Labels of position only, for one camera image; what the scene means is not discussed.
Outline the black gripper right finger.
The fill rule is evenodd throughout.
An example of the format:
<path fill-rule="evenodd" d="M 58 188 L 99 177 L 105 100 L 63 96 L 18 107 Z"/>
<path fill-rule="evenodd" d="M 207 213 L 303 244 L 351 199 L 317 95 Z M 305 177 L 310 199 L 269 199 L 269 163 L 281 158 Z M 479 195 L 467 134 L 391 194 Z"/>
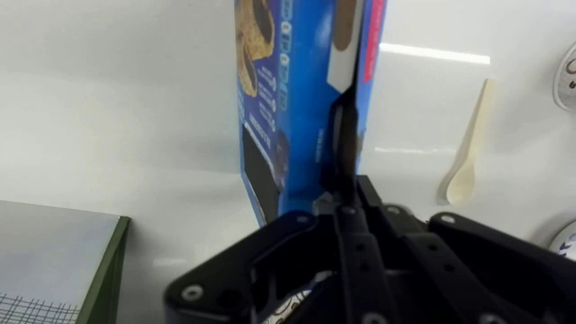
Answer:
<path fill-rule="evenodd" d="M 400 324 L 576 324 L 576 262 L 456 212 L 418 219 L 357 181 L 382 258 L 407 285 Z"/>

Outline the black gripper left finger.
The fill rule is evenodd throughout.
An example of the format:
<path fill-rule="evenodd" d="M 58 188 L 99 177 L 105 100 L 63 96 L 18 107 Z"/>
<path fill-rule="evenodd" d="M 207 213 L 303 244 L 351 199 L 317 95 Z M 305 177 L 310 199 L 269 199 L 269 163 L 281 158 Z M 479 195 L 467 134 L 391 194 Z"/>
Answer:
<path fill-rule="evenodd" d="M 319 212 L 332 219 L 337 267 L 315 289 L 314 324 L 395 324 L 389 280 L 357 176 L 357 100 L 339 96 L 330 111 L 330 156 L 323 185 L 332 194 Z"/>

